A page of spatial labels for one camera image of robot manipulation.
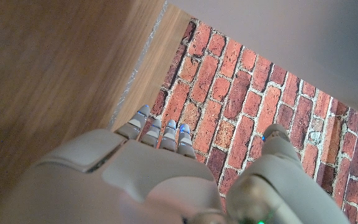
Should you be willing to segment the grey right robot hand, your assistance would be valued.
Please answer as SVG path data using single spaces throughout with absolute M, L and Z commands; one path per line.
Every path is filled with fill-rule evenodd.
M 143 106 L 116 131 L 95 129 L 46 154 L 0 204 L 0 223 L 347 223 L 271 124 L 262 155 L 225 197 L 196 160 L 188 125 Z

